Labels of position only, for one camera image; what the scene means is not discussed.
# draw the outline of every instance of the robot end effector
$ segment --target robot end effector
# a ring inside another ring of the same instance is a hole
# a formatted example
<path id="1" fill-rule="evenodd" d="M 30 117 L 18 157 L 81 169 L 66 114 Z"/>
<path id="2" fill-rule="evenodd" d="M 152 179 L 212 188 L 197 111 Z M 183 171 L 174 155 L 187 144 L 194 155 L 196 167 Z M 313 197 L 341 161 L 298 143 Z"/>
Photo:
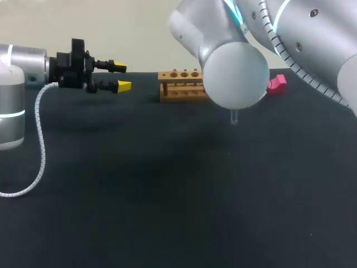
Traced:
<path id="1" fill-rule="evenodd" d="M 125 65 L 114 60 L 95 61 L 89 51 L 85 51 L 84 40 L 72 39 L 71 48 L 69 53 L 58 52 L 57 57 L 48 57 L 45 49 L 0 44 L 0 61 L 22 69 L 26 87 L 42 88 L 58 82 L 59 87 L 85 88 L 89 93 L 96 93 L 98 89 L 112 90 L 102 83 L 93 83 L 95 68 L 112 73 L 127 70 Z"/>

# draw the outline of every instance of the black tabletop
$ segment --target black tabletop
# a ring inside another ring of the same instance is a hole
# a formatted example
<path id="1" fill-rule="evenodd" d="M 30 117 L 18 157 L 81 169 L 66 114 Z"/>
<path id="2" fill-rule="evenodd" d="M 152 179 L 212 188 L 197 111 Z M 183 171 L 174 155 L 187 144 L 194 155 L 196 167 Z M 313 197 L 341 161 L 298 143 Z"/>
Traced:
<path id="1" fill-rule="evenodd" d="M 44 177 L 0 199 L 1 268 L 357 265 L 357 119 L 288 70 L 284 95 L 240 112 L 160 104 L 157 74 L 114 95 L 53 89 L 41 102 Z M 26 138 L 0 152 L 0 190 L 40 163 Z"/>

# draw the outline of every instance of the pink block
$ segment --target pink block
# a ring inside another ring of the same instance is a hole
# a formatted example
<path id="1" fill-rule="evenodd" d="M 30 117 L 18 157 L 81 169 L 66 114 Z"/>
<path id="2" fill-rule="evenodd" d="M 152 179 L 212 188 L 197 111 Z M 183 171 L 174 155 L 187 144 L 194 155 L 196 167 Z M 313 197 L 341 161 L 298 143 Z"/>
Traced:
<path id="1" fill-rule="evenodd" d="M 270 80 L 267 95 L 283 94 L 285 91 L 286 79 L 283 74 L 278 74 L 274 79 Z"/>

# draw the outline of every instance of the gray robot arm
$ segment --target gray robot arm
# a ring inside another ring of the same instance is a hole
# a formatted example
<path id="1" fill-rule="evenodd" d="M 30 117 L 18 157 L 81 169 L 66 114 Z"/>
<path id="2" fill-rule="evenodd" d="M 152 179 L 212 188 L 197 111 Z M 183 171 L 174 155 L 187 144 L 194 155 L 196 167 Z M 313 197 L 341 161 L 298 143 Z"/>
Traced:
<path id="1" fill-rule="evenodd" d="M 221 0 L 183 0 L 169 28 L 201 65 L 209 97 L 227 109 L 259 101 L 269 83 L 264 56 L 245 38 L 230 8 Z"/>
<path id="2" fill-rule="evenodd" d="M 223 6 L 236 13 L 223 12 Z M 329 0 L 328 4 L 322 0 L 208 0 L 204 3 L 200 0 L 183 0 L 173 15 L 179 12 L 184 16 L 186 23 L 181 31 L 189 29 L 187 25 L 190 24 L 200 32 L 200 35 L 195 35 L 200 38 L 195 40 L 192 54 L 201 64 L 204 82 L 212 83 L 205 79 L 206 61 L 219 45 L 228 41 L 225 37 L 229 33 L 235 33 L 231 34 L 232 41 L 247 42 L 239 27 L 239 24 L 245 23 L 253 37 L 279 55 L 301 79 L 334 101 L 350 106 L 357 114 L 357 78 L 354 74 L 357 66 L 356 8 L 357 2 L 354 0 Z M 184 47 L 188 49 L 190 42 L 183 40 L 185 35 L 177 38 L 172 26 L 170 29 L 180 43 L 185 42 Z M 237 58 L 232 54 L 226 62 Z M 238 86 L 242 86 L 238 80 L 247 77 L 254 79 L 254 75 L 241 77 L 238 73 L 233 78 L 225 78 L 236 83 L 237 90 Z M 247 85 L 244 90 L 252 89 Z M 242 98 L 244 92 L 230 94 L 230 97 Z"/>

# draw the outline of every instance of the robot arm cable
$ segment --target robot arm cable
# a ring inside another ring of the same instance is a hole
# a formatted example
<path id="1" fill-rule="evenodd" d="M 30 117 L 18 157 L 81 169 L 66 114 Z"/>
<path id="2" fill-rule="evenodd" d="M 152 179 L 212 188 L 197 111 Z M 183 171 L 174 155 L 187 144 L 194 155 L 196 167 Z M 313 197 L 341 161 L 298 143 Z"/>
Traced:
<path id="1" fill-rule="evenodd" d="M 22 195 L 28 193 L 29 191 L 31 191 L 38 184 L 38 182 L 41 180 L 42 175 L 44 174 L 44 171 L 45 171 L 46 151 L 45 151 L 44 136 L 42 134 L 41 121 L 40 121 L 40 101 L 41 101 L 43 94 L 45 94 L 45 92 L 47 90 L 49 90 L 50 88 L 56 88 L 56 87 L 58 87 L 58 83 L 51 83 L 51 84 L 44 86 L 38 93 L 36 101 L 35 101 L 35 120 L 36 120 L 36 127 L 37 127 L 37 133 L 38 133 L 38 140 L 40 142 L 40 149 L 41 149 L 41 165 L 40 165 L 40 171 L 38 172 L 36 179 L 26 189 L 24 189 L 20 192 L 17 192 L 17 193 L 12 193 L 12 194 L 6 194 L 6 193 L 0 192 L 0 197 L 13 198 L 13 197 L 22 196 Z"/>

